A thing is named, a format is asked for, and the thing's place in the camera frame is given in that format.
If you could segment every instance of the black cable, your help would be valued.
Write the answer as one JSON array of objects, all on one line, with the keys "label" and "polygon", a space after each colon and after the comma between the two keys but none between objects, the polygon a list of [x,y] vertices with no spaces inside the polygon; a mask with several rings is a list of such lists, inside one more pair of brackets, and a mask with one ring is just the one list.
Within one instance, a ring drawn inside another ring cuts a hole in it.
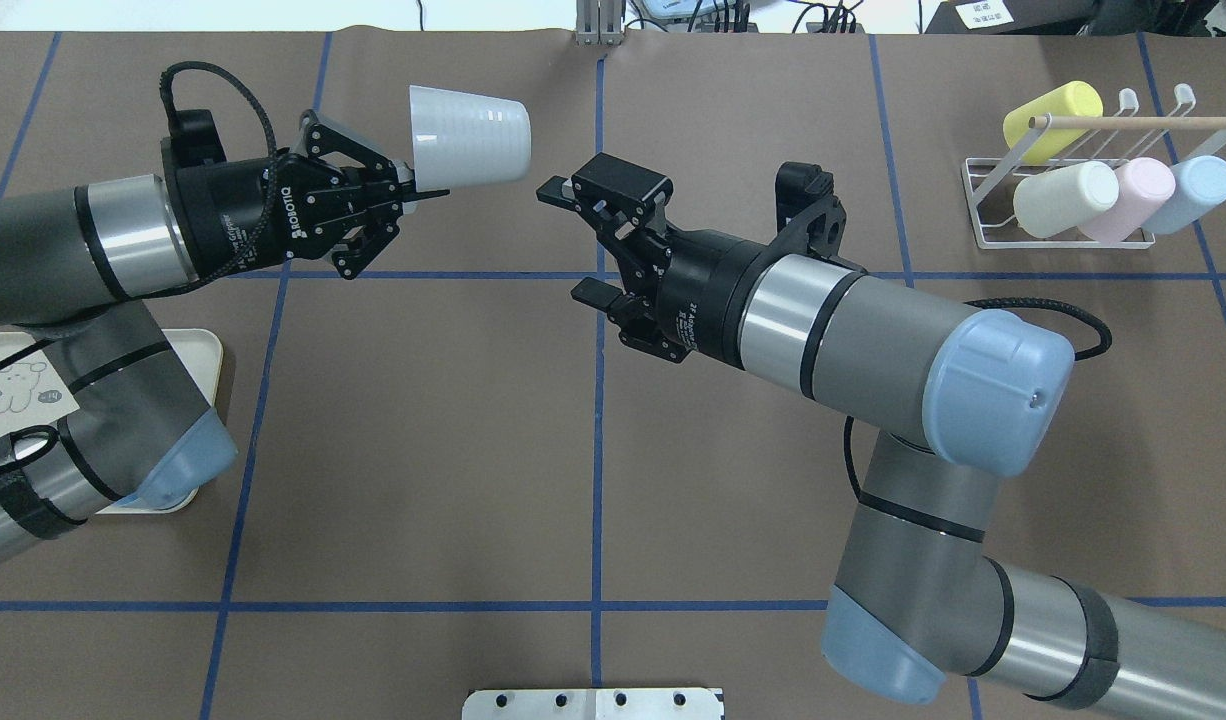
[{"label": "black cable", "polygon": [[631,26],[635,25],[635,23],[645,23],[645,25],[653,26],[655,28],[658,28],[662,32],[671,32],[662,23],[660,23],[657,20],[650,20],[650,18],[634,18],[634,20],[630,20],[630,22],[626,23],[626,28],[630,29]]},{"label": "black cable", "polygon": [[183,287],[164,289],[161,292],[152,292],[150,296],[142,297],[173,297],[184,296],[186,292],[200,289],[201,287],[215,282],[217,278],[224,277],[233,272],[237,265],[243,261],[253,251],[253,247],[256,245],[257,238],[266,231],[266,224],[270,223],[271,211],[275,209],[276,200],[280,199],[280,184],[276,182],[276,177],[280,173],[280,168],[283,167],[284,158],[287,156],[280,155],[278,147],[275,145],[275,129],[271,128],[270,118],[266,118],[266,110],[262,108],[261,102],[257,102],[257,97],[253,94],[239,79],[229,74],[228,70],[223,67],[217,67],[212,63],[202,63],[199,60],[189,60],[185,63],[175,63],[169,65],[163,74],[161,74],[161,102],[164,104],[164,114],[169,120],[169,135],[178,136],[181,132],[181,121],[178,119],[178,108],[173,99],[173,81],[178,74],[185,72],[185,70],[204,70],[207,74],[215,74],[215,76],[224,79],[226,82],[230,83],[239,94],[248,101],[249,108],[253,108],[253,113],[257,114],[257,123],[261,123],[262,136],[266,140],[266,156],[267,164],[264,177],[266,178],[266,197],[262,200],[262,211],[257,216],[257,222],[253,224],[251,231],[244,237],[244,242],[240,247],[235,249],[235,254],[232,255],[230,260],[226,261],[223,266],[217,267],[206,278],[199,278],[199,281],[184,285]]},{"label": "black cable", "polygon": [[698,13],[700,12],[701,12],[701,0],[698,0],[698,4],[694,5],[694,13],[689,15],[689,28],[687,28],[685,32],[691,32],[691,25],[694,25],[698,21]]},{"label": "black cable", "polygon": [[22,350],[17,351],[17,352],[13,352],[13,354],[10,354],[9,357],[5,357],[5,359],[0,359],[0,370],[5,369],[5,368],[9,368],[9,366],[12,366],[13,363],[17,363],[17,361],[23,359],[23,357],[26,357],[28,354],[33,354],[37,350],[43,350],[45,347],[49,347],[51,343],[54,343],[54,341],[51,341],[51,339],[38,340],[38,341],[31,343],[29,347],[23,347]]},{"label": "black cable", "polygon": [[[1094,347],[1080,350],[1075,353],[1075,361],[1087,361],[1089,357],[1097,357],[1111,348],[1111,327],[1107,327],[1102,319],[1079,305],[1070,302],[1052,301],[1048,297],[987,297],[982,301],[969,301],[965,305],[982,307],[984,310],[1049,310],[1075,318],[1094,331],[1097,331],[1098,342]],[[855,418],[845,418],[845,471],[848,473],[848,483],[852,486],[855,497],[861,498],[861,482],[857,480],[857,469],[852,459],[852,424]]]},{"label": "black cable", "polygon": [[802,10],[801,16],[796,18],[794,25],[791,26],[792,36],[794,36],[794,32],[801,28],[801,23],[804,22],[804,15],[808,15],[809,10],[812,9],[821,9],[821,23],[823,25],[828,23],[828,17],[829,15],[831,15],[831,9],[828,9],[828,6],[823,5],[821,2],[809,2],[808,5],[809,5],[808,9]]},{"label": "black cable", "polygon": [[23,442],[27,438],[43,437],[45,438],[45,445],[38,448],[31,455],[25,456],[18,460],[10,460],[4,465],[0,465],[0,475],[11,473],[11,471],[25,469],[25,466],[31,465],[36,460],[49,454],[49,451],[56,445],[60,435],[56,433],[56,428],[51,424],[32,424],[29,428],[23,428],[20,431],[13,431],[9,433],[10,446],[17,445],[18,442]]}]

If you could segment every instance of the black rubber band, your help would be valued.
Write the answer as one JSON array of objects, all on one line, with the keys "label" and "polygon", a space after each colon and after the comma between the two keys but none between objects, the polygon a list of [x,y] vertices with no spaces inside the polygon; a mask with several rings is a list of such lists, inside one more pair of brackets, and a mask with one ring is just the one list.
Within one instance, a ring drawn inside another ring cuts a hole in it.
[{"label": "black rubber band", "polygon": [[984,537],[987,537],[987,532],[984,530],[953,523],[945,518],[938,518],[938,515],[929,515],[928,511],[915,510],[913,507],[899,505],[896,502],[884,500],[883,497],[870,496],[869,492],[863,491],[861,497],[857,498],[857,502],[859,502],[861,505],[869,507],[872,510],[893,515],[893,518],[896,518],[897,520],[915,523],[921,527],[934,530],[934,532],[946,534],[946,536],[966,538],[969,542],[980,543]]},{"label": "black rubber band", "polygon": [[801,357],[801,393],[804,394],[809,400],[817,400],[813,397],[813,370],[818,364],[818,350],[821,348],[821,336],[828,332],[828,323],[831,321],[831,315],[836,313],[836,307],[840,305],[840,301],[843,299],[845,293],[852,287],[852,283],[857,282],[857,278],[863,274],[847,274],[845,277],[840,278],[836,287],[831,288],[828,293],[828,298],[818,307],[818,316],[813,319],[813,327],[809,327],[809,337],[804,345],[804,356]]},{"label": "black rubber band", "polygon": [[75,395],[76,393],[82,391],[82,389],[91,386],[91,384],[99,381],[102,378],[105,378],[105,375],[110,375],[112,373],[118,373],[124,368],[128,368],[129,366],[137,363],[137,361],[141,359],[146,361],[147,357],[151,357],[152,354],[161,354],[161,352],[168,352],[172,350],[173,346],[169,345],[169,341],[159,341],[156,343],[151,343],[146,347],[135,350],[134,352],[129,352],[129,354],[116,357],[114,361],[112,359],[110,363],[107,363],[101,368],[97,368],[96,370],[92,370],[89,373],[86,373],[80,378],[75,378],[74,381],[66,384],[66,389],[69,389],[69,391],[72,395]]},{"label": "black rubber band", "polygon": [[1011,624],[1014,624],[1016,615],[1016,602],[1014,601],[1014,594],[1011,594],[1009,573],[1005,572],[1002,564],[989,559],[989,557],[983,557],[983,561],[989,562],[992,568],[996,569],[996,574],[1000,578],[1000,590],[1005,594],[1005,616],[1000,621],[1000,637],[996,638],[996,646],[987,657],[987,661],[972,673],[969,673],[970,678],[980,678],[980,676],[988,673],[1000,661],[1000,657],[1005,656],[1005,650],[1009,650],[1009,640],[1011,639]]},{"label": "black rubber band", "polygon": [[119,502],[124,500],[124,496],[115,492],[109,484],[102,482],[98,477],[97,471],[93,470],[92,465],[88,465],[88,460],[85,459],[82,451],[78,450],[78,445],[75,445],[75,438],[70,435],[70,423],[66,418],[56,421],[56,438],[60,440],[61,446],[65,448],[66,455],[70,456],[70,462],[75,465],[78,473],[83,475],[85,480],[88,480],[88,484],[93,486],[93,489],[102,493],[107,500]]},{"label": "black rubber band", "polygon": [[88,205],[87,184],[75,188],[75,215],[78,217],[78,232],[85,237],[88,255],[93,259],[93,265],[97,266],[97,274],[101,275],[105,289],[116,301],[131,301],[128,292],[124,292],[124,288],[120,287],[120,281],[115,277],[115,270],[112,269],[112,261],[105,259],[102,238],[97,234],[97,224],[93,224],[93,209]]},{"label": "black rubber band", "polygon": [[1121,628],[1106,599],[1096,589],[1056,578],[1067,584],[1080,601],[1084,611],[1084,661],[1080,668],[1062,692],[1048,697],[1035,697],[1036,702],[1048,702],[1062,710],[1084,710],[1111,689],[1114,678],[1121,673]]},{"label": "black rubber band", "polygon": [[[13,460],[13,434],[0,438],[0,460]],[[54,503],[40,498],[31,487],[31,480],[22,469],[5,470],[0,473],[0,507],[13,523],[37,538],[56,538],[85,524],[85,520],[67,518]]]}]

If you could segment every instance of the blue plastic object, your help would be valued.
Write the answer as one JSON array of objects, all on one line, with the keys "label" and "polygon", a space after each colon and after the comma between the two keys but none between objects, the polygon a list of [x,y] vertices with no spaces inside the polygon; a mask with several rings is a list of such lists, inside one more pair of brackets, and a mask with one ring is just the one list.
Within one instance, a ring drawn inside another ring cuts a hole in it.
[{"label": "blue plastic object", "polygon": [[848,592],[832,585],[821,655],[845,678],[889,700],[928,705],[946,673],[916,653]]},{"label": "blue plastic object", "polygon": [[1072,343],[1005,310],[951,331],[924,384],[929,450],[1010,478],[1030,465],[1075,364]]},{"label": "blue plastic object", "polygon": [[239,451],[230,433],[221,424],[217,411],[210,407],[142,480],[136,493],[139,504],[154,509],[174,507],[192,489],[228,469],[237,455]]},{"label": "blue plastic object", "polygon": [[1172,173],[1177,190],[1148,222],[1141,223],[1146,232],[1175,233],[1226,201],[1226,159],[1201,155],[1177,163]]}]

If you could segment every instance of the white wire rack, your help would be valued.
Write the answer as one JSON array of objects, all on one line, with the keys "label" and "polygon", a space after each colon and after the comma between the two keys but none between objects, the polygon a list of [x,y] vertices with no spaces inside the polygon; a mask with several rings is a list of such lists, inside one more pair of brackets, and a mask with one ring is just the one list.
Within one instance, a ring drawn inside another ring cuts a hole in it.
[{"label": "white wire rack", "polygon": [[[1226,117],[1190,117],[1190,110],[1195,108],[1195,94],[1189,85],[1177,85],[1175,99],[1176,105],[1170,114],[1162,118],[1139,118],[1137,117],[1140,109],[1138,94],[1130,88],[1124,88],[1121,91],[1121,108],[1111,117],[1037,115],[1030,118],[1030,129],[1018,141],[1018,145],[1011,147],[1009,155],[1003,156],[1003,158],[966,158],[961,168],[964,196],[969,200],[969,217],[973,221],[973,237],[977,238],[978,247],[982,247],[983,250],[1021,250],[1038,249],[1040,247],[1143,250],[1154,245],[1156,238],[1152,233],[1140,228],[1129,237],[1129,240],[1116,243],[1090,240],[1075,228],[1041,240],[1041,238],[1032,237],[1018,227],[1016,215],[1011,211],[1011,194],[1022,178],[1065,166],[1085,163],[1089,159],[1098,159],[1111,168],[1119,168],[1129,159],[1140,158],[1156,142],[1160,142],[1166,132],[1171,131],[1213,131],[1213,135],[1195,146],[1186,156],[1186,159],[1195,158],[1198,155],[1215,155],[1226,145]],[[1022,157],[1026,151],[1031,150],[1038,139],[1043,137],[1045,132],[1051,131],[1051,129],[1080,129],[1085,132],[1056,158],[1036,166],[1024,164]],[[1121,132],[1141,132],[1141,135],[1128,150],[1107,156],[1111,141]],[[1081,152],[1087,147],[1094,147],[1094,150]]]}]

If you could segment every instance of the white cup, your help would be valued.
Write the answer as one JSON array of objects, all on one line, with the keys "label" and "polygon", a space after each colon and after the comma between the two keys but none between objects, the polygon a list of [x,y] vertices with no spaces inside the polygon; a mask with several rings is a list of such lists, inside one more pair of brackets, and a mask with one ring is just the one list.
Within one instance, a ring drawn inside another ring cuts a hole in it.
[{"label": "white cup", "polygon": [[516,182],[528,172],[528,110],[516,101],[411,85],[417,190]]},{"label": "white cup", "polygon": [[1087,223],[1121,199],[1121,182],[1106,163],[1087,163],[1025,178],[1014,193],[1018,224],[1035,237],[1053,237]]}]

